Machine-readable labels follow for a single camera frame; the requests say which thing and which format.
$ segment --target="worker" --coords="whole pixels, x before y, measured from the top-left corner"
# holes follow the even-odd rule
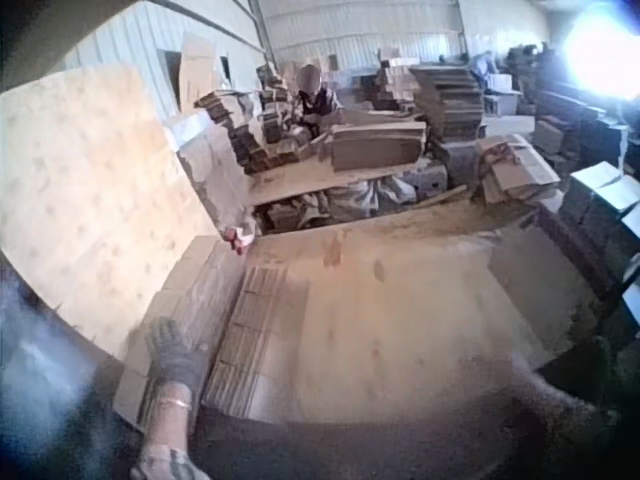
[[[132,470],[131,478],[207,480],[209,477],[191,462],[187,453],[189,413],[196,401],[193,392],[200,381],[195,373],[198,371],[196,359],[187,349],[175,321],[170,319],[160,318],[151,323],[149,346],[158,388],[140,462]],[[560,367],[568,364],[574,371],[577,366],[582,370],[582,377],[590,375],[587,388],[597,401],[603,384],[598,372],[608,369],[607,362],[600,361],[606,353],[606,342],[596,338],[556,362]],[[534,373],[518,354],[490,360],[474,358],[469,368],[480,369],[480,376],[485,372],[497,377],[516,400],[542,421],[550,439],[542,462],[546,472],[555,473],[567,457],[575,459],[576,449],[584,453],[585,448],[592,448],[604,427],[610,424],[607,412],[552,386]],[[563,373],[565,381],[568,373],[569,383],[576,383],[573,373],[564,368],[557,371]]]
[[[302,67],[297,77],[299,92],[294,113],[312,138],[320,136],[321,126],[344,123],[342,105],[335,92],[322,85],[320,77],[320,70],[314,65]]]
[[[473,57],[469,62],[469,70],[471,71],[473,78],[478,82],[480,91],[484,93],[487,89],[489,74],[498,73],[493,52],[491,50],[487,50],[486,52]]]

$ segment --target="gray work glove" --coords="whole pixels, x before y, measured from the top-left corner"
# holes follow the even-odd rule
[[[152,375],[160,384],[181,383],[195,393],[201,369],[194,352],[187,348],[175,320],[157,318],[150,327],[147,343]]]

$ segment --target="bright light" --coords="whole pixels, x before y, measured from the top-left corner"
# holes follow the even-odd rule
[[[640,37],[611,17],[587,14],[579,18],[565,52],[581,87],[626,100],[640,96]]]

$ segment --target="bracelet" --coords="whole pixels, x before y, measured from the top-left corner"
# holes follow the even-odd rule
[[[160,405],[165,404],[165,403],[169,403],[171,405],[176,405],[178,407],[186,408],[187,410],[191,410],[191,405],[190,404],[188,404],[187,402],[183,402],[182,400],[178,400],[176,398],[168,398],[168,397],[160,398],[158,400],[158,403]]]

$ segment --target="corrugated metal wall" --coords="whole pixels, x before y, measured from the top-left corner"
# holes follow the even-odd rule
[[[453,0],[259,0],[276,61],[338,55],[341,69],[377,63],[381,46],[422,61],[462,50]]]
[[[469,55],[549,40],[545,14],[528,0],[460,0],[460,11]]]
[[[106,63],[135,65],[153,96],[159,117],[164,119],[179,113],[171,78],[175,72],[171,72],[165,52],[180,52],[184,32],[189,31],[211,41],[218,55],[229,58],[234,88],[242,91],[259,88],[256,68],[264,63],[264,54],[253,19],[239,5],[233,0],[224,0],[216,2],[214,11],[211,2],[203,0],[174,3],[189,10],[195,8],[195,13],[232,31],[245,42],[169,8],[138,2],[84,38],[54,70]],[[216,69],[223,75],[220,62]]]

